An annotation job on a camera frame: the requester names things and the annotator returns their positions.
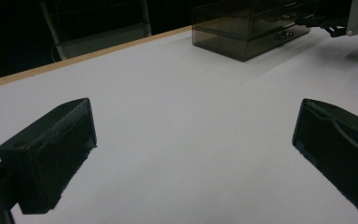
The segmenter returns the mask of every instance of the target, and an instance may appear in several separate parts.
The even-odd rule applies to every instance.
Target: white table
[[[291,145],[303,98],[358,114],[358,36],[313,29],[241,63],[186,31],[59,67],[0,86],[0,144],[89,97],[98,147],[53,211],[16,205],[17,223],[358,223]]]

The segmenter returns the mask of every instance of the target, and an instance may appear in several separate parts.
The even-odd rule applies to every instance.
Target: white tabletop
[[[89,97],[98,147],[22,223],[358,223],[292,146],[303,98],[358,114],[358,36],[321,29],[241,63],[184,32],[0,86],[0,144]]]

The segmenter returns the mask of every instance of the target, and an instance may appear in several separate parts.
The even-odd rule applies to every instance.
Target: brown translucent box
[[[192,13],[193,44],[246,61],[307,34],[310,28],[294,21],[312,16],[314,11],[313,2],[295,0],[226,0],[196,7]]]

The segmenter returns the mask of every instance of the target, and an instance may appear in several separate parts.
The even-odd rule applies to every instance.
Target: wooden table edge
[[[179,29],[172,30],[172,31],[162,33],[162,34],[159,34],[159,35],[151,35],[149,37],[145,37],[145,38],[142,38],[142,39],[139,39],[139,40],[131,41],[129,43],[125,43],[125,44],[122,44],[122,45],[117,45],[117,46],[114,46],[114,47],[111,47],[111,48],[108,48],[108,49],[101,49],[101,50],[98,50],[98,51],[94,51],[92,53],[80,55],[78,57],[67,59],[67,60],[64,60],[64,61],[57,62],[57,63],[51,63],[51,64],[47,64],[47,65],[44,65],[44,66],[41,66],[41,67],[36,67],[36,68],[30,69],[30,70],[27,70],[27,71],[19,72],[19,73],[10,75],[10,76],[0,77],[0,86],[5,85],[5,84],[10,83],[10,82],[20,80],[20,79],[24,79],[24,78],[27,78],[27,77],[37,76],[37,75],[46,73],[48,71],[52,71],[52,70],[55,70],[55,69],[58,69],[58,68],[65,67],[65,66],[70,65],[70,64],[80,63],[80,62],[86,61],[88,59],[96,58],[96,57],[102,56],[104,54],[115,52],[115,51],[118,51],[118,50],[121,50],[121,49],[126,49],[126,48],[129,48],[129,47],[132,47],[132,46],[140,45],[140,44],[147,43],[147,42],[157,40],[157,39],[161,39],[161,38],[164,38],[164,37],[167,37],[167,36],[170,36],[170,35],[177,35],[177,34],[180,34],[182,32],[189,31],[189,30],[191,30],[191,26],[179,28]]]

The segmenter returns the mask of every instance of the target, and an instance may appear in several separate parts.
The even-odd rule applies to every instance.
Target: black mechanical part
[[[96,143],[87,98],[57,106],[7,140],[0,146],[0,223],[14,223],[16,203],[23,214],[53,209]]]
[[[358,117],[304,99],[293,146],[358,209]]]

